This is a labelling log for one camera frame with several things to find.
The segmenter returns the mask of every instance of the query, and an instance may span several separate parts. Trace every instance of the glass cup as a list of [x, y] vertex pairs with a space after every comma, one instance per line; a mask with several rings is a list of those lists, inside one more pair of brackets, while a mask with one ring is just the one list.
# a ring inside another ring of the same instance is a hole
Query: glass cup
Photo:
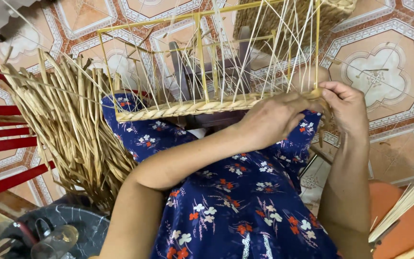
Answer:
[[32, 259], [61, 259], [78, 241], [78, 230], [71, 225], [59, 226], [31, 248]]

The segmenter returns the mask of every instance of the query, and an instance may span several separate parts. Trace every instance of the hand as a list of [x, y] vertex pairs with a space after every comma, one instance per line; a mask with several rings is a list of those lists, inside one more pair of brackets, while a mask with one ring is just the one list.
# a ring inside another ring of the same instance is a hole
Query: hand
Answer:
[[229, 127], [240, 152], [259, 150], [286, 138], [313, 106], [300, 94], [278, 94], [258, 102], [244, 118]]
[[368, 118], [362, 91], [343, 83], [321, 82], [322, 97], [333, 108], [336, 123], [341, 132], [355, 138], [368, 138]]

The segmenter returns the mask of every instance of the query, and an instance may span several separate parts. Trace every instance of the blue floral dress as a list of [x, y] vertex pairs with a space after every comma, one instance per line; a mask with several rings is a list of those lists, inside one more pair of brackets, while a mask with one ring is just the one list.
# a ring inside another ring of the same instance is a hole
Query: blue floral dress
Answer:
[[[125, 110], [141, 109], [132, 94], [115, 97]], [[102, 99], [104, 118], [137, 162], [197, 139], [163, 119], [118, 123], [111, 98]], [[151, 258], [340, 258], [299, 197], [297, 175], [321, 116], [304, 114], [287, 139], [208, 165], [171, 190]]]

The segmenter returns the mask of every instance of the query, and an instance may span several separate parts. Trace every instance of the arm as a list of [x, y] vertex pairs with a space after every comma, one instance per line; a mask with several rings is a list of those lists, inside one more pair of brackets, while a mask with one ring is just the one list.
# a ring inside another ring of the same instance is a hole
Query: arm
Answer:
[[237, 124], [141, 162], [119, 191], [100, 258], [148, 258], [162, 215], [161, 190], [218, 160], [285, 138], [304, 117], [298, 113], [310, 107], [296, 93], [276, 95], [257, 103]]
[[322, 192], [319, 221], [346, 258], [371, 258], [368, 119], [360, 91], [323, 83], [341, 131], [341, 144]]

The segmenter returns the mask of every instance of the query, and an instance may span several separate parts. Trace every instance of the orange stool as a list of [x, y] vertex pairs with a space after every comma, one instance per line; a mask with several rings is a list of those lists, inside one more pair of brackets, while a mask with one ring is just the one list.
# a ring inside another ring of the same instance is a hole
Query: orange stool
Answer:
[[[403, 193], [398, 187], [379, 181], [370, 181], [371, 223], [374, 227], [394, 207]], [[374, 259], [390, 259], [414, 248], [414, 206], [400, 217], [400, 223], [388, 233], [373, 253]]]

